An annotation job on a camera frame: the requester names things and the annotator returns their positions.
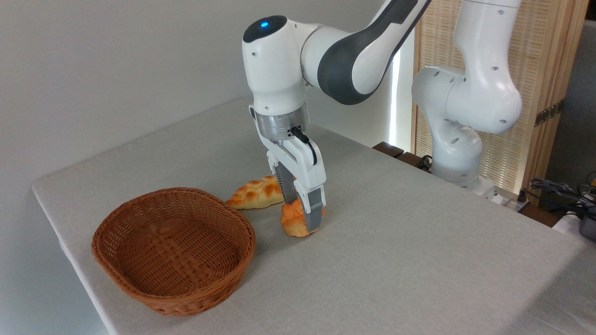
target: bread roll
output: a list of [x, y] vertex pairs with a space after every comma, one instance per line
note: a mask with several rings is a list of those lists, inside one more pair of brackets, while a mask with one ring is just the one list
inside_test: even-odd
[[234, 209], [265, 208], [284, 201], [275, 176], [252, 180], [239, 188], [225, 203]]
[[304, 237], [319, 230], [318, 228], [308, 232], [306, 221], [304, 219], [304, 210], [302, 209], [302, 201], [297, 199], [292, 204], [284, 204], [281, 206], [281, 227], [289, 236]]

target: brown basket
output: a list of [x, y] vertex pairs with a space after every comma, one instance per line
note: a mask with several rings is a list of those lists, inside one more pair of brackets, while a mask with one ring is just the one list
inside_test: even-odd
[[194, 315], [227, 299], [254, 253], [240, 212], [196, 188], [167, 188], [115, 209], [91, 252], [120, 289], [152, 310]]

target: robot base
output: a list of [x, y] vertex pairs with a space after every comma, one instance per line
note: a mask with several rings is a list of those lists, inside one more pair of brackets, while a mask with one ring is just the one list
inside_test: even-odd
[[483, 198], [494, 201], [495, 203], [501, 203], [502, 198], [495, 191], [495, 184], [480, 175], [471, 181], [454, 182], [453, 184], [472, 191]]

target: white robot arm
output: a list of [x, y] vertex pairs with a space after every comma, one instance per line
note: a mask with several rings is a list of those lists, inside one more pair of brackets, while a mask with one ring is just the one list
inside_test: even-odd
[[302, 199], [308, 231], [321, 224], [326, 175], [319, 148], [304, 134], [307, 87], [342, 104], [366, 100], [429, 3], [387, 0], [368, 27], [351, 34], [280, 15], [245, 31], [244, 68], [254, 96], [249, 109], [285, 202], [297, 194]]
[[522, 112], [507, 53], [520, 0], [463, 0], [454, 41], [465, 70], [427, 66], [412, 97], [433, 141], [432, 173], [491, 199], [494, 184], [479, 176], [482, 141], [475, 130], [501, 134]]

